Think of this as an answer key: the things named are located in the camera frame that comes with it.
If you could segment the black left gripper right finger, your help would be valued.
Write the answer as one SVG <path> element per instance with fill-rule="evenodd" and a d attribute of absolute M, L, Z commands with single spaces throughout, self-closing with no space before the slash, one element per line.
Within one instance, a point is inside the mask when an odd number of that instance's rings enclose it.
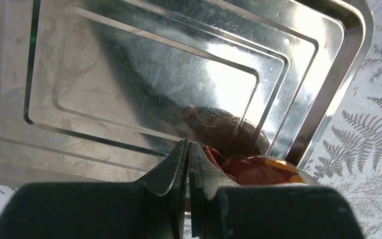
<path fill-rule="evenodd" d="M 191 233 L 200 239 L 361 239 L 347 201 L 330 187 L 240 186 L 188 148 Z"/>

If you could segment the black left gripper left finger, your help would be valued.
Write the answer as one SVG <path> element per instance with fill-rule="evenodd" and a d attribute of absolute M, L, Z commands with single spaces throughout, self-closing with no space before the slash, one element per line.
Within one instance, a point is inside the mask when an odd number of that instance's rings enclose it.
<path fill-rule="evenodd" d="M 188 142 L 134 182 L 31 183 L 0 216 L 0 239 L 181 239 Z"/>

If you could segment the white red bowl cup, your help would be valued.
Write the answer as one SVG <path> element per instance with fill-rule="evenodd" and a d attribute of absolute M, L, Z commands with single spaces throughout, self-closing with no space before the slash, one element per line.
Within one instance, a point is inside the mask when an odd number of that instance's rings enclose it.
<path fill-rule="evenodd" d="M 281 159 L 266 155 L 241 155 L 226 158 L 214 148 L 202 148 L 208 160 L 241 186 L 303 184 L 319 186 L 310 175 Z"/>

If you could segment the metal serving tray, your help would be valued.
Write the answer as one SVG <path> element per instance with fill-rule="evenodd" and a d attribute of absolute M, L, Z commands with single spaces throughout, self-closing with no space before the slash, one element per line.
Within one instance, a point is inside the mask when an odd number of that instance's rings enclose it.
<path fill-rule="evenodd" d="M 0 0 L 0 184 L 133 181 L 189 125 L 303 168 L 374 34 L 364 0 Z"/>

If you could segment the floral tablecloth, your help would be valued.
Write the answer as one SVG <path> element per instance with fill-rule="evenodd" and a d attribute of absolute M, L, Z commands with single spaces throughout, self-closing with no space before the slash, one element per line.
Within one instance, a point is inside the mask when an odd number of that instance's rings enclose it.
<path fill-rule="evenodd" d="M 376 77 L 382 74 L 382 46 L 373 44 L 373 41 L 354 77 L 359 70 L 365 68 L 374 68 Z M 341 116 L 348 128 L 334 126 L 330 121 L 303 168 L 299 168 L 294 161 L 262 153 L 258 147 L 252 146 L 248 129 L 238 133 L 236 137 L 225 135 L 223 130 L 227 125 L 221 122 L 222 117 L 218 113 L 213 118 L 203 119 L 200 114 L 190 110 L 189 125 L 192 128 L 198 128 L 199 132 L 203 134 L 203 142 L 183 140 L 188 142 L 188 146 L 190 143 L 197 143 L 201 148 L 210 146 L 226 158 L 241 155 L 266 155 L 294 165 L 297 169 L 313 177 L 320 186 L 333 188 L 343 196 L 349 204 L 364 238 L 368 232 L 382 232 L 382 220 L 374 224 L 361 224 L 361 216 L 382 213 L 382 97 L 370 95 L 366 100 L 369 106 L 378 113 L 373 114 L 366 110 L 356 109 L 343 110 Z M 189 179 L 188 162 L 184 221 L 191 219 Z M 136 180 L 66 182 L 125 183 Z M 16 187 L 17 191 L 31 183 L 63 183 L 63 181 L 30 182 Z"/>

